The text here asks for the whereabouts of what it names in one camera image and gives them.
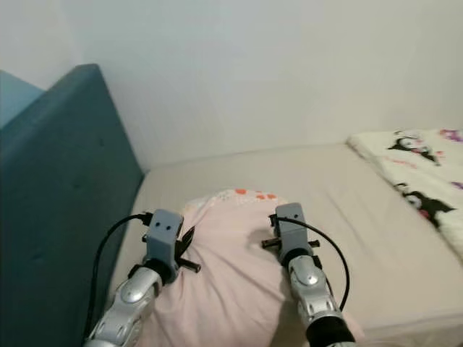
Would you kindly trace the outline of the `cream cartoon print quilt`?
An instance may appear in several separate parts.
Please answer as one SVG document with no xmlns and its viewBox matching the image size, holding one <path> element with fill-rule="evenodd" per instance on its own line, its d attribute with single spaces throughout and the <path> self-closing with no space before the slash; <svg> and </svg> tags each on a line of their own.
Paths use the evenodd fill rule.
<svg viewBox="0 0 463 347">
<path fill-rule="evenodd" d="M 347 144 L 434 228 L 463 229 L 463 138 L 455 129 L 364 132 Z"/>
</svg>

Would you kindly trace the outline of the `teal padded headboard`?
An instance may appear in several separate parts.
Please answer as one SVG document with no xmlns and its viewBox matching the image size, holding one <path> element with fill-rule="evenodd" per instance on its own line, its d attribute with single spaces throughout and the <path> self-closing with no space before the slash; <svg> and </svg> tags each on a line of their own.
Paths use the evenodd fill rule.
<svg viewBox="0 0 463 347">
<path fill-rule="evenodd" d="M 100 67 L 73 67 L 0 141 L 1 347 L 82 347 L 143 182 Z"/>
</svg>

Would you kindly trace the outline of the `pink dotted pillow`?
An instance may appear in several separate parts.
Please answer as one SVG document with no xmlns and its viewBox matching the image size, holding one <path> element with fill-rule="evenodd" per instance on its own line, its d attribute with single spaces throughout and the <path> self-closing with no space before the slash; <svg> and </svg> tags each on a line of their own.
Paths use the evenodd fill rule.
<svg viewBox="0 0 463 347">
<path fill-rule="evenodd" d="M 182 206 L 194 237 L 183 269 L 143 318 L 137 347 L 310 347 L 271 216 L 305 222 L 307 208 L 254 189 L 225 189 Z"/>
</svg>

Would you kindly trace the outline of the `beige sheeted mattress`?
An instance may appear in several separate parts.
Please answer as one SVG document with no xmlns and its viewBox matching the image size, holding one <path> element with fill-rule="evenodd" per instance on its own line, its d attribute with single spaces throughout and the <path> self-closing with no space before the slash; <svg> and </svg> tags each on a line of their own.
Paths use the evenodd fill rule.
<svg viewBox="0 0 463 347">
<path fill-rule="evenodd" d="M 254 189 L 307 208 L 333 238 L 315 250 L 360 347 L 463 347 L 463 262 L 419 213 L 345 145 L 238 153 L 154 168 L 135 212 L 180 213 L 192 199 Z"/>
</svg>

